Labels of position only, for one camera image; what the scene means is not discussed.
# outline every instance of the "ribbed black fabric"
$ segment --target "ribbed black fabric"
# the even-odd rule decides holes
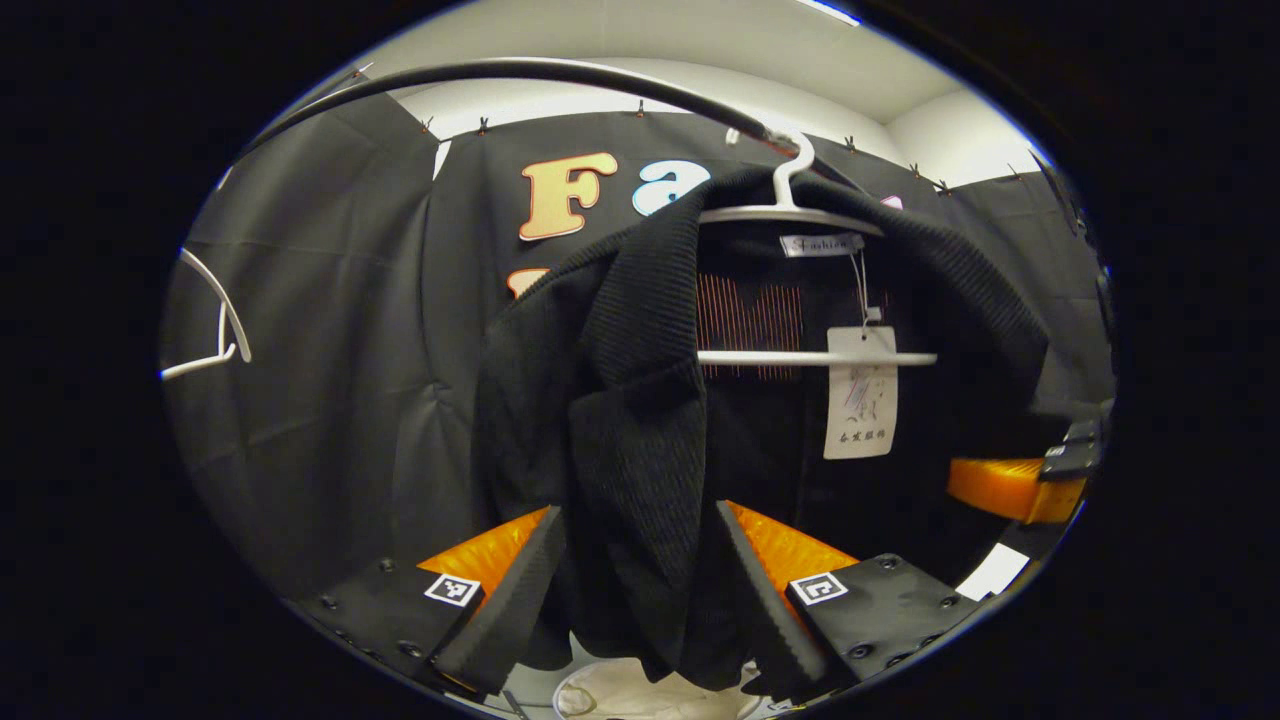
[[[1030,401],[1044,332],[964,237],[818,178],[796,181],[794,193],[801,206],[883,228],[886,237],[868,238],[868,246],[916,273],[927,288],[913,299],[916,310],[951,328],[936,336],[943,345],[929,350],[940,354],[938,372],[959,396],[972,383],[982,388],[974,392],[987,410]],[[719,498],[704,497],[698,218],[704,209],[771,202],[772,195],[767,169],[708,181],[566,260],[486,336],[474,482],[486,489],[499,520],[548,503],[564,507],[567,550],[543,623],[552,637],[572,629],[593,655],[639,657],[650,680],[678,671],[722,689],[736,684],[750,650],[744,633],[723,626],[723,593],[708,589],[727,587],[727,575],[717,575],[732,565],[722,544],[704,542],[713,532],[704,521],[707,501]],[[703,232],[726,232],[716,228]],[[741,240],[713,251],[787,263],[777,236],[754,245]],[[526,662],[539,666],[540,659]]]

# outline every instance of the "clothing tag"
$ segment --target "clothing tag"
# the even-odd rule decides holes
[[[782,251],[787,258],[829,258],[852,255],[863,249],[863,236],[858,233],[841,234],[785,234],[781,238]]]
[[[828,328],[831,352],[897,352],[893,328]],[[888,455],[897,427],[897,365],[835,365],[827,404],[827,460]]]

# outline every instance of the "screw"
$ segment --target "screw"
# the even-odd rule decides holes
[[[425,652],[422,652],[422,648],[417,647],[416,644],[408,641],[401,641],[396,643],[396,647],[398,647],[401,652],[403,652],[410,657],[422,657],[424,655],[426,655]]]

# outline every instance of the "jacket label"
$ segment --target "jacket label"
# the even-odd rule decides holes
[[[863,236],[842,234],[785,234],[778,238],[787,258],[832,258],[852,255],[863,249]]]

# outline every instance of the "white plastic hanger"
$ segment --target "white plastic hanger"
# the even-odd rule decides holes
[[[218,309],[218,352],[215,355],[210,355],[209,357],[192,360],[191,363],[183,363],[180,365],[174,365],[173,368],[160,370],[160,379],[169,380],[177,378],[178,375],[186,375],[192,370],[200,370],[201,368],[210,368],[212,365],[221,365],[223,363],[230,360],[232,356],[236,355],[236,343],[233,342],[228,345],[225,348],[223,347],[223,343],[227,341],[228,315],[230,315],[232,320],[232,332],[236,334],[236,340],[239,342],[241,359],[243,359],[246,363],[251,361],[253,359],[253,354],[250,352],[248,338],[244,336],[244,327],[241,324],[239,315],[236,314],[236,306],[232,305],[232,300],[227,297],[227,291],[223,290],[221,283],[219,283],[218,278],[215,278],[214,274],[209,272],[209,268],[206,268],[205,264],[201,263],[198,258],[188,252],[186,247],[183,247],[182,251],[178,254],[178,259],[195,268],[196,272],[200,273],[202,278],[205,278],[205,282],[207,282],[210,287],[214,288],[214,292],[218,293],[218,299],[223,301],[221,306]]]
[[[776,135],[790,138],[800,152],[792,160],[787,160],[773,170],[773,192],[777,202],[773,205],[742,205],[739,208],[721,208],[707,210],[699,215],[699,223],[726,223],[733,220],[791,220],[800,223],[814,223],[858,231],[865,234],[884,237],[884,232],[878,227],[849,218],[800,208],[791,197],[791,178],[813,165],[813,143],[805,135],[796,129],[774,131]],[[736,140],[733,131],[724,138],[732,143]],[[833,365],[933,365],[938,356],[929,352],[893,352],[893,354],[863,354],[863,352],[782,352],[782,351],[748,351],[748,350],[700,350],[698,363],[701,365],[786,365],[786,366],[833,366]]]

